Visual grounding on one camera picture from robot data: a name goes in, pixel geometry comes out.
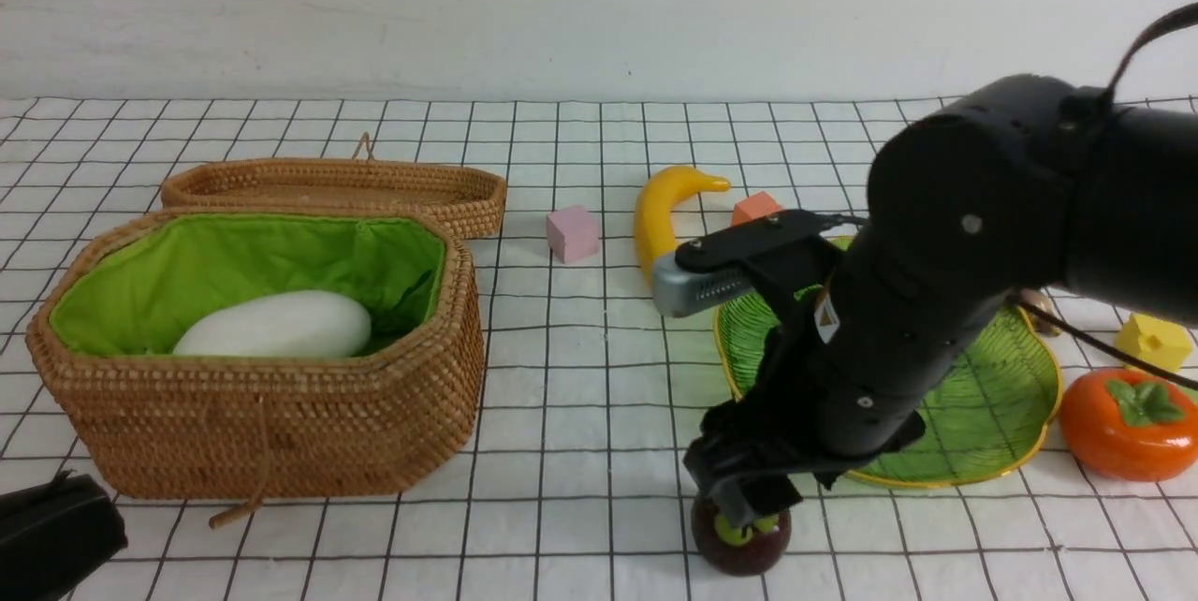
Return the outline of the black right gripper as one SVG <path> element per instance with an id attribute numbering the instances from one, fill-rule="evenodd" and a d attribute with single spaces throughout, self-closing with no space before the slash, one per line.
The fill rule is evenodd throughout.
<path id="1" fill-rule="evenodd" d="M 823 488 L 898 453 L 926 435 L 916 409 L 865 406 L 869 397 L 809 395 L 794 402 L 748 395 L 704 414 L 683 463 L 702 498 L 733 527 L 803 502 L 791 480 L 810 475 Z"/>

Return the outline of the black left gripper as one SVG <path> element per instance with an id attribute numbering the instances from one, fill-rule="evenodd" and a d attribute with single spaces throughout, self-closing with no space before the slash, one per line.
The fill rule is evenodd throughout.
<path id="1" fill-rule="evenodd" d="M 120 550 L 125 517 L 90 475 L 60 472 L 1 498 L 1 597 L 61 600 Z"/>

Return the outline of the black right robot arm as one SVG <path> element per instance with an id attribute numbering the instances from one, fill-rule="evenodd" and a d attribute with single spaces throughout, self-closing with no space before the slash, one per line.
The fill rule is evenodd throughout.
<path id="1" fill-rule="evenodd" d="M 1002 78 L 875 157 L 869 221 L 788 210 L 680 245 L 680 271 L 751 286 L 780 320 L 754 386 L 685 455 L 736 528 L 783 512 L 925 433 L 916 414 L 1021 289 L 1194 324 L 1194 113 L 1117 107 L 1054 78 Z"/>

